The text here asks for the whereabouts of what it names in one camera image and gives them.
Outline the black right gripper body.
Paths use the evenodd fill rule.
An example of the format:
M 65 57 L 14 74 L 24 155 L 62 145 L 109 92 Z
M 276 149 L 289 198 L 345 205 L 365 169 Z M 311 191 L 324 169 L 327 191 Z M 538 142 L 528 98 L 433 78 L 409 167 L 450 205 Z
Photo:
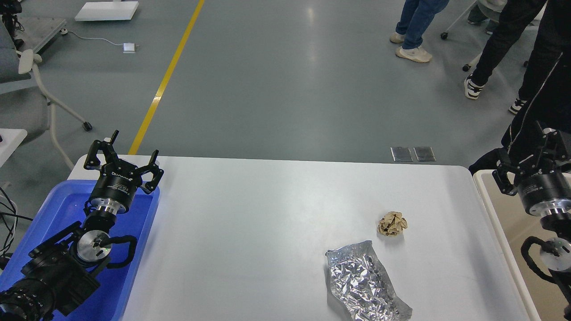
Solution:
M 535 217 L 570 216 L 570 183 L 563 173 L 537 173 L 515 178 L 525 212 Z

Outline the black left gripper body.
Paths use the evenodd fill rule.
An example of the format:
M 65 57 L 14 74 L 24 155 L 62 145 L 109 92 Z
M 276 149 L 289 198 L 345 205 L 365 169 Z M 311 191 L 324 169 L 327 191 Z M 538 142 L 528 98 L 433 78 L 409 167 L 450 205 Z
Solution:
M 141 176 L 131 175 L 136 169 L 136 165 L 128 162 L 103 165 L 97 183 L 88 198 L 89 205 L 98 207 L 116 203 L 115 214 L 127 213 L 134 201 L 137 188 L 141 186 Z

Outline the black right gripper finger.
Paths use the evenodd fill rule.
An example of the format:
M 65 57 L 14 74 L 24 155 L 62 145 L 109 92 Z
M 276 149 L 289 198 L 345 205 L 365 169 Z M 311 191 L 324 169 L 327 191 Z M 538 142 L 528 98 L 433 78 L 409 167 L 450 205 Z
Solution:
M 505 148 L 496 148 L 497 168 L 492 172 L 494 181 L 503 194 L 524 196 L 530 193 L 531 181 L 536 166 L 536 153 L 510 155 Z
M 534 173 L 570 173 L 570 134 L 536 121 L 534 133 Z

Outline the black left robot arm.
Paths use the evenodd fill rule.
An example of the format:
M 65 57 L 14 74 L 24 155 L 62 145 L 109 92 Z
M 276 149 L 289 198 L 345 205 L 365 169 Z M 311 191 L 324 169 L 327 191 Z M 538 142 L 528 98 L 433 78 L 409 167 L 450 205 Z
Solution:
M 134 260 L 137 237 L 111 236 L 110 230 L 118 215 L 130 210 L 136 191 L 153 193 L 164 171 L 157 164 L 158 150 L 141 167 L 118 157 L 113 147 L 118 133 L 90 146 L 84 168 L 99 177 L 84 204 L 86 217 L 29 252 L 23 278 L 1 293 L 3 321 L 50 321 L 55 311 L 67 316 L 100 287 L 99 273 Z

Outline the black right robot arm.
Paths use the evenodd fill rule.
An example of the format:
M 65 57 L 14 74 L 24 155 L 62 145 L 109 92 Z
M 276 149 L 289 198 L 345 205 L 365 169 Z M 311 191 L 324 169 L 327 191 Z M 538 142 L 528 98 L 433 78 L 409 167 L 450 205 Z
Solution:
M 570 184 L 563 176 L 570 169 L 570 134 L 540 124 L 527 130 L 530 138 L 514 152 L 497 149 L 492 175 L 499 190 L 520 197 L 527 214 L 540 217 L 541 227 L 555 237 L 529 236 L 521 246 L 528 268 L 539 278 L 556 284 L 570 300 Z

